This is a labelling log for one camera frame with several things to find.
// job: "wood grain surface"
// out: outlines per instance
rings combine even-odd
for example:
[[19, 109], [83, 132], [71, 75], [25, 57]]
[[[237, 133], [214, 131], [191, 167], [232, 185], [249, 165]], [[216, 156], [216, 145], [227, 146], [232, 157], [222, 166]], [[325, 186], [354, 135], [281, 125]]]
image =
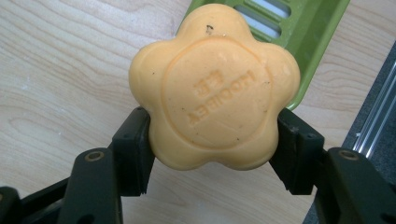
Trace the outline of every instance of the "wood grain surface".
[[[0, 2], [0, 186], [22, 197], [106, 147], [137, 102], [128, 70], [172, 38], [191, 1]], [[295, 113], [340, 146], [396, 38], [395, 0], [351, 0]], [[155, 161], [148, 194], [123, 198], [124, 223], [301, 223], [313, 196], [291, 196], [269, 164], [179, 172]]]

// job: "table surface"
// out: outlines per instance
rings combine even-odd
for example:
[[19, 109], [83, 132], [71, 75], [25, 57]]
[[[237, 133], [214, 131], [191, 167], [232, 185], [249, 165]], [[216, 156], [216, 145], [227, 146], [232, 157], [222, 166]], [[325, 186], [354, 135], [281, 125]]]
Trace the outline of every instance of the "table surface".
[[[105, 147], [137, 102], [128, 69], [172, 38], [191, 1], [1, 1], [0, 186], [22, 197]], [[396, 1], [351, 0], [294, 112], [343, 143], [396, 38]], [[155, 161], [148, 194], [123, 198], [125, 223], [301, 223], [314, 196], [291, 196], [267, 163], [180, 172]]]

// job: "soap dish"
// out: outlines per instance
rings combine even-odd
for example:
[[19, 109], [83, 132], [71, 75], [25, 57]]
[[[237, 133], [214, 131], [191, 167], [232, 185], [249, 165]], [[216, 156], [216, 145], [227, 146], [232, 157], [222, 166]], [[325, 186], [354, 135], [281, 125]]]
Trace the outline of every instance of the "soap dish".
[[186, 13], [205, 4], [239, 11], [253, 36], [287, 49], [300, 67], [301, 83], [287, 108], [302, 100], [349, 0], [192, 0]]

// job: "orange soap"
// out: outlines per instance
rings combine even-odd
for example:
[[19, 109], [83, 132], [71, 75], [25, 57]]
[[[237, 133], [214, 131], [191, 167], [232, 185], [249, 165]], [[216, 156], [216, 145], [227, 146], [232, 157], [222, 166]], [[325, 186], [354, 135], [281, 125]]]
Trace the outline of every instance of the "orange soap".
[[277, 115], [300, 82], [286, 50], [255, 40], [237, 11], [218, 4], [195, 9], [174, 39], [142, 48], [129, 76], [151, 116], [155, 156], [178, 170], [266, 163], [277, 146]]

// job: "soap bar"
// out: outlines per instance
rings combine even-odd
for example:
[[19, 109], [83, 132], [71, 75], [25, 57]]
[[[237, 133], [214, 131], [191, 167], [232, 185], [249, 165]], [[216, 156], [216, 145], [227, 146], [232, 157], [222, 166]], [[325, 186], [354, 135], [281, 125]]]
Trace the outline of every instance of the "soap bar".
[[244, 18], [219, 4], [195, 9], [174, 39], [142, 48], [129, 76], [151, 116], [155, 156], [177, 170], [209, 161], [248, 170], [269, 161], [277, 115], [300, 82], [285, 49], [255, 40]]

